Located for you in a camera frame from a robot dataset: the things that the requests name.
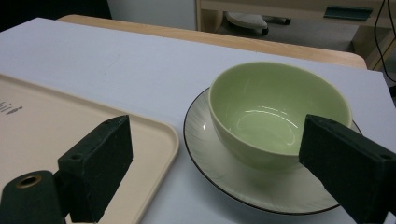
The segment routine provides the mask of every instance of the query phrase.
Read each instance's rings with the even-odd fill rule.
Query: bowl
[[[215,78],[208,97],[219,140],[255,169],[299,165],[307,114],[352,124],[348,102],[339,90],[312,72],[283,63],[232,67]]]

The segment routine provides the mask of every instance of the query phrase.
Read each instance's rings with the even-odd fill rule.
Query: object on shelf
[[[269,33],[268,24],[261,15],[245,14],[239,12],[225,12],[225,18],[231,24],[236,26],[253,30],[262,30],[262,35],[268,35]],[[284,24],[289,25],[290,23],[291,19],[286,18]]]

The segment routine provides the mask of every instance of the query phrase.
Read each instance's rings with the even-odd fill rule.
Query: saucer rim
[[[237,200],[237,201],[240,202],[240,203],[243,203],[243,204],[245,204],[245,205],[248,205],[248,206],[250,206],[250,207],[253,207],[253,208],[256,208],[256,209],[259,209],[259,210],[262,210],[262,211],[274,213],[274,214],[290,215],[290,216],[306,216],[306,215],[313,215],[313,214],[319,214],[319,213],[327,212],[327,211],[333,210],[334,208],[340,206],[340,204],[338,203],[338,204],[336,204],[336,205],[334,205],[334,206],[330,206],[330,207],[328,207],[328,208],[324,208],[324,209],[320,209],[320,210],[316,210],[316,211],[310,211],[310,212],[284,212],[284,211],[276,211],[276,210],[273,210],[273,209],[269,209],[269,208],[265,208],[265,207],[258,206],[258,205],[253,204],[253,203],[248,203],[248,202],[246,202],[246,201],[244,201],[244,200],[242,200],[242,199],[240,199],[240,198],[238,198],[238,197],[232,195],[230,192],[228,192],[227,190],[225,190],[225,189],[223,189],[222,187],[220,187],[217,183],[215,183],[215,181],[213,181],[213,180],[202,170],[202,168],[201,168],[200,165],[197,163],[197,161],[195,160],[195,158],[191,155],[191,150],[190,150],[190,148],[189,148],[189,144],[188,144],[188,141],[187,141],[187,138],[186,138],[187,116],[188,116],[189,112],[191,111],[191,108],[192,108],[192,106],[194,105],[194,103],[195,103],[200,97],[202,97],[202,96],[204,95],[204,93],[205,93],[206,91],[208,91],[208,90],[209,90],[209,88],[206,88],[205,90],[201,91],[201,92],[194,98],[194,100],[192,101],[192,103],[190,104],[190,106],[189,106],[189,108],[188,108],[188,110],[187,110],[187,112],[186,112],[186,115],[185,115],[185,118],[184,118],[184,122],[183,122],[183,138],[184,138],[184,143],[185,143],[186,149],[187,149],[187,151],[188,151],[188,153],[189,153],[189,156],[190,156],[192,162],[194,163],[195,167],[199,170],[199,172],[209,181],[209,183],[211,183],[213,186],[215,186],[215,187],[216,187],[217,189],[219,189],[221,192],[225,193],[226,195],[228,195],[229,197],[233,198],[234,200]],[[356,125],[356,128],[357,128],[358,131],[361,133],[361,129],[360,129],[359,126],[355,123],[355,121],[352,120],[352,122],[353,122],[353,124]]]

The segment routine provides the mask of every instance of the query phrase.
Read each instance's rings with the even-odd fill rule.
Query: white table surface
[[[362,133],[396,152],[396,109],[378,72],[43,19],[0,33],[1,74],[176,129],[181,149],[142,223],[354,223],[341,207],[310,216],[251,208],[193,165],[183,140],[191,102],[223,70],[253,61],[294,64],[329,80],[348,99]],[[394,222],[389,215],[387,223]]]

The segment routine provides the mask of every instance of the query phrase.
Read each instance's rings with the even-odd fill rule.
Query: bowl rim
[[[346,109],[347,109],[347,127],[350,128],[352,126],[353,123],[353,117],[352,117],[352,109],[350,107],[350,104],[347,100],[347,98],[344,96],[344,94],[342,94],[331,82],[329,82],[327,79],[325,79],[324,77],[319,76],[318,74],[309,71],[308,69],[293,65],[293,64],[288,64],[288,63],[278,63],[278,62],[270,62],[270,61],[256,61],[256,62],[249,62],[249,63],[240,63],[237,65],[234,65],[232,67],[227,68],[226,70],[222,71],[210,84],[209,86],[209,93],[208,93],[208,104],[209,104],[209,111],[210,114],[212,116],[212,118],[214,118],[217,123],[221,126],[221,129],[224,130],[227,134],[229,134],[232,138],[236,139],[238,142],[241,142],[249,147],[255,148],[256,150],[259,151],[263,151],[266,153],[270,153],[273,155],[277,155],[277,156],[283,156],[283,157],[289,157],[289,158],[294,158],[294,157],[298,157],[299,152],[297,152],[297,154],[295,153],[281,153],[281,152],[274,152],[271,150],[268,150],[266,148],[261,148],[261,147],[256,147],[253,146],[252,144],[250,144],[249,142],[241,139],[240,137],[238,137],[237,135],[235,135],[234,133],[230,132],[223,124],[222,122],[220,122],[218,116],[216,115],[216,113],[214,112],[214,109],[212,107],[212,99],[211,99],[211,95],[212,95],[212,86],[216,83],[217,80],[219,80],[221,77],[224,77],[225,74],[227,74],[229,71],[237,68],[237,67],[242,67],[242,66],[248,66],[250,64],[275,64],[275,65],[281,65],[281,66],[287,66],[289,68],[292,69],[298,69],[301,71],[304,71],[306,74],[310,75],[310,76],[314,76],[316,78],[318,78],[319,80],[323,81],[324,83],[326,83],[327,85],[329,85],[330,88],[333,88],[335,90],[335,92],[338,93],[338,95],[340,96],[340,98],[344,101],[344,103],[346,104]]]

